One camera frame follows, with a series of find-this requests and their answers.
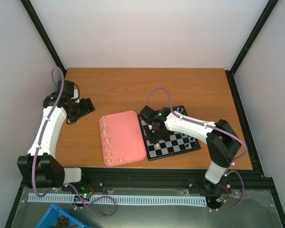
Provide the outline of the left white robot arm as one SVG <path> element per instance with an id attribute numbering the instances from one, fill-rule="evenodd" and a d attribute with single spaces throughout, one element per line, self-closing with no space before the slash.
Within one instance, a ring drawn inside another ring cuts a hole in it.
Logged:
<path id="1" fill-rule="evenodd" d="M 68 183 L 78 191 L 88 188 L 89 179 L 82 175 L 82 169 L 63 167 L 56 160 L 55 151 L 62 125 L 75 124 L 94 110 L 90 98 L 80 97 L 77 84 L 58 81 L 57 91 L 43 101 L 43 116 L 35 141 L 27 155 L 17 160 L 28 188 L 60 188 Z"/>

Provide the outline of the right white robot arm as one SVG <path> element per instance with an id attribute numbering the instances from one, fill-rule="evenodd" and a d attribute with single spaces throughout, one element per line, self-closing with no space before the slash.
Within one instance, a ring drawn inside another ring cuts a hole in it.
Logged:
<path id="1" fill-rule="evenodd" d="M 147 124 L 146 135 L 151 143 L 170 140 L 173 132 L 193 137 L 208 147 L 211 163 L 205 179 L 218 184 L 233 163 L 243 142 L 225 120 L 208 122 L 194 119 L 164 107 L 155 111 L 145 106 L 139 117 Z"/>

